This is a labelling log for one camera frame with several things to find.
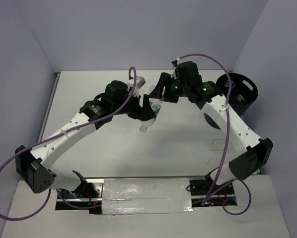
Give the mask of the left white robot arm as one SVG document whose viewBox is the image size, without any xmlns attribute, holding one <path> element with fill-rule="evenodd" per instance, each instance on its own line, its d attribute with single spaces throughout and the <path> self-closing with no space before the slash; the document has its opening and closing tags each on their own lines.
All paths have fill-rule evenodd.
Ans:
<svg viewBox="0 0 297 238">
<path fill-rule="evenodd" d="M 154 119 L 148 95 L 139 95 L 144 84 L 143 77 L 128 84 L 118 80 L 109 83 L 103 93 L 87 101 L 67 124 L 40 145 L 28 151 L 24 151 L 24 146 L 17 148 L 17 173 L 36 194 L 56 188 L 66 189 L 77 198 L 84 196 L 85 177 L 75 170 L 56 170 L 54 163 L 80 140 L 111 122 L 115 115 L 127 115 L 140 121 Z"/>
</svg>

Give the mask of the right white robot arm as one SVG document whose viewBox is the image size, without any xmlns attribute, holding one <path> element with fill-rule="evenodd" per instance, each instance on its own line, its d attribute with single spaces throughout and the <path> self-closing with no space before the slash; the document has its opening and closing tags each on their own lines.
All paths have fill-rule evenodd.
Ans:
<svg viewBox="0 0 297 238">
<path fill-rule="evenodd" d="M 214 82 L 202 80 L 194 62 L 178 64 L 172 74 L 161 73 L 149 96 L 170 103 L 177 103 L 180 97 L 185 97 L 226 133 L 238 156 L 228 163 L 221 162 L 218 168 L 207 174 L 205 187 L 209 193 L 218 193 L 223 184 L 230 180 L 247 179 L 268 162 L 272 141 L 262 139 L 248 127 L 228 104 L 228 95 Z"/>
</svg>

